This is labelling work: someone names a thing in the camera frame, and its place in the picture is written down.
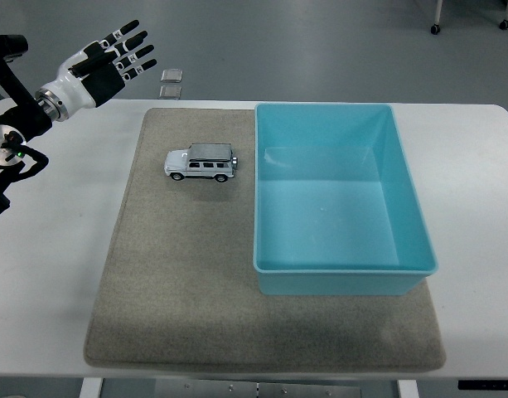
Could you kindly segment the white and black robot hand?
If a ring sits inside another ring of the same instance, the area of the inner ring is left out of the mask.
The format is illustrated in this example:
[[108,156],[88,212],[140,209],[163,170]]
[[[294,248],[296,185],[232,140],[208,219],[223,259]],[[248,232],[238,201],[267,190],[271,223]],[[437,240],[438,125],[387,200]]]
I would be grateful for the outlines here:
[[60,119],[68,119],[80,109],[100,107],[157,64],[148,58],[154,50],[145,43],[148,33],[136,33],[138,26],[138,20],[128,22],[60,65],[56,79],[40,90],[54,101]]

